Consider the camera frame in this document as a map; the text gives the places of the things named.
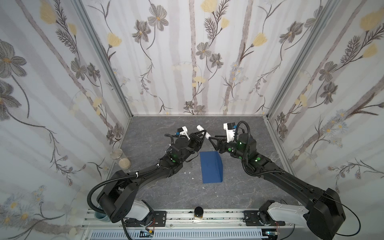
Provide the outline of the dark blue envelope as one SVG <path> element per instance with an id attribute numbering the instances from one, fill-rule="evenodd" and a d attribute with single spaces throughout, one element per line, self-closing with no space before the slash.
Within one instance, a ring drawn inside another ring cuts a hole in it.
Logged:
<path id="1" fill-rule="evenodd" d="M 200 152 L 203 184 L 221 183 L 223 181 L 223 163 L 216 151 Z"/>

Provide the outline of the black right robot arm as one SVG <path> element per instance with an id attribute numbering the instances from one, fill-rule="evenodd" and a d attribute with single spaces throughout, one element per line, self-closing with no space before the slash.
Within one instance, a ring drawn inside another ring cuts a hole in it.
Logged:
<path id="1" fill-rule="evenodd" d="M 223 137 L 209 137 L 220 154 L 229 153 L 242 161 L 243 170 L 252 177 L 259 177 L 276 185 L 308 210 L 304 224 L 322 240 L 332 240 L 344 221 L 346 214 L 339 194 L 328 188 L 322 190 L 312 186 L 280 168 L 268 157 L 257 151 L 257 142 L 247 133 L 234 141 Z"/>

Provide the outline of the white glue stick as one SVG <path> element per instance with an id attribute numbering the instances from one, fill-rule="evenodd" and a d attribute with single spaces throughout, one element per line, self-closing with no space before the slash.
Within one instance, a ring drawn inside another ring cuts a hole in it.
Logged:
<path id="1" fill-rule="evenodd" d="M 198 135 L 199 136 L 203 136 L 204 138 L 206 138 L 207 140 L 210 139 L 211 135 L 207 132 L 207 130 L 205 130 L 201 125 L 198 125 L 197 126 L 197 129 L 198 129 Z"/>

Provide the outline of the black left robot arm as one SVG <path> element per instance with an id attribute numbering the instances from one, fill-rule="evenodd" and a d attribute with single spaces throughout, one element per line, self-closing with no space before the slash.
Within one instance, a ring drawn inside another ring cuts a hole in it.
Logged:
<path id="1" fill-rule="evenodd" d="M 93 187 L 87 195 L 87 203 L 95 212 L 105 214 L 112 223 L 123 221 L 125 218 L 134 219 L 142 226 L 151 224 L 154 220 L 154 210 L 146 201 L 137 201 L 138 191 L 145 185 L 169 178 L 183 168 L 187 159 L 198 153 L 204 140 L 206 130 L 192 133 L 189 137 L 178 137 L 166 134 L 171 138 L 171 144 L 163 157 L 152 167 L 131 173 L 117 171 L 104 182 Z"/>

